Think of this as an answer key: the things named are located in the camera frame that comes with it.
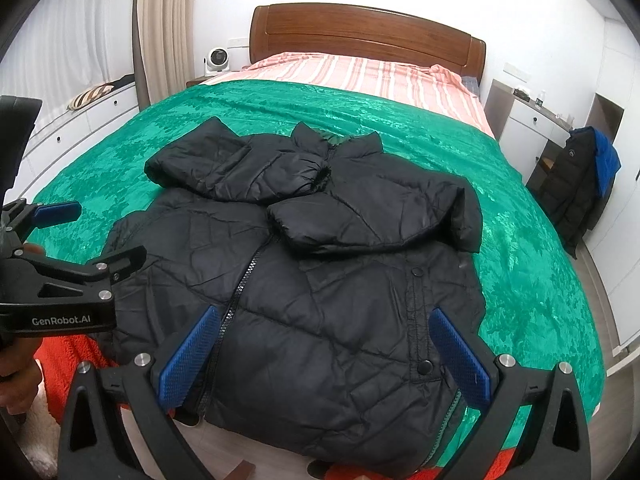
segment small fan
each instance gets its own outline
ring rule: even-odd
[[[204,75],[216,75],[218,72],[228,70],[229,54],[221,46],[209,50],[204,59]]]

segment white curtain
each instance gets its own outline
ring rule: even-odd
[[[42,99],[35,131],[88,88],[120,78],[107,53],[109,0],[40,0],[0,62],[0,94]]]
[[[184,90],[194,77],[193,0],[138,0],[136,10],[144,76],[153,104]]]

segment pillow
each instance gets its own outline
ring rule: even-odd
[[[67,107],[69,110],[79,110],[80,108],[87,106],[89,103],[93,103],[95,100],[100,99],[102,96],[107,95],[113,90],[113,84],[105,83],[86,92],[82,92],[78,97],[69,103]]]
[[[462,84],[473,95],[477,95],[478,97],[480,97],[480,87],[478,86],[478,79],[469,75],[463,75]]]

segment wall outlet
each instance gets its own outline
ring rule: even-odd
[[[531,79],[531,74],[524,72],[524,70],[520,70],[517,66],[512,65],[511,63],[504,64],[504,71],[525,83],[529,82],[529,79]]]
[[[227,48],[245,48],[249,46],[249,38],[233,38],[226,44]]]

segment jacket sleeve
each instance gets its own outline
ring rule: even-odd
[[[324,159],[273,137],[253,149],[250,137],[214,117],[152,156],[145,173],[160,186],[224,202],[271,203],[314,192],[328,171]]]
[[[397,250],[428,235],[478,252],[482,215],[464,178],[420,170],[420,180],[364,177],[268,211],[290,243],[316,254]]]

